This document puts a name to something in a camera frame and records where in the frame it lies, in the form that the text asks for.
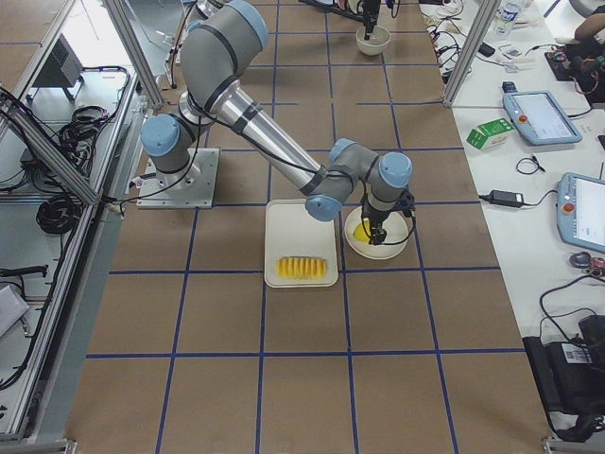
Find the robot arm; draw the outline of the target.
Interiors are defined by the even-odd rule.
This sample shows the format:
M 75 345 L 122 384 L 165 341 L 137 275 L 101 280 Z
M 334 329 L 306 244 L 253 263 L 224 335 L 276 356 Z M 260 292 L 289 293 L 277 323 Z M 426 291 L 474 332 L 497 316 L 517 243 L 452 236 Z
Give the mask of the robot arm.
M 230 1 L 182 1 L 202 18 L 208 19 Z M 301 3 L 345 17 L 362 24 L 361 32 L 364 41 L 368 41 L 378 24 L 382 2 L 380 0 L 362 1 L 314 1 L 301 0 Z
M 190 147 L 219 124 L 262 153 L 305 196 L 305 209 L 317 220 L 334 219 L 362 184 L 362 227 L 370 244 L 386 243 L 383 224 L 392 213 L 415 217 L 408 189 L 411 161 L 400 152 L 378 155 L 341 138 L 330 151 L 329 166 L 316 162 L 240 86 L 241 74 L 267 43 L 266 23 L 246 1 L 230 1 L 189 25 L 181 47 L 186 90 L 180 104 L 171 113 L 151 117 L 141 129 L 157 174 L 185 176 L 194 163 Z

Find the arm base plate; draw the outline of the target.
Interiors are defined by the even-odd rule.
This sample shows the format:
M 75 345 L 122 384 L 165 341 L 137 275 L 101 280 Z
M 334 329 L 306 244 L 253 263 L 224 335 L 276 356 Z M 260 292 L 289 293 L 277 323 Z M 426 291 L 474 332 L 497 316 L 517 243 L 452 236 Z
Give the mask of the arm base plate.
M 147 173 L 143 179 L 136 204 L 141 209 L 210 209 L 213 206 L 219 148 L 190 148 L 191 164 L 174 173 L 156 169 L 147 159 Z

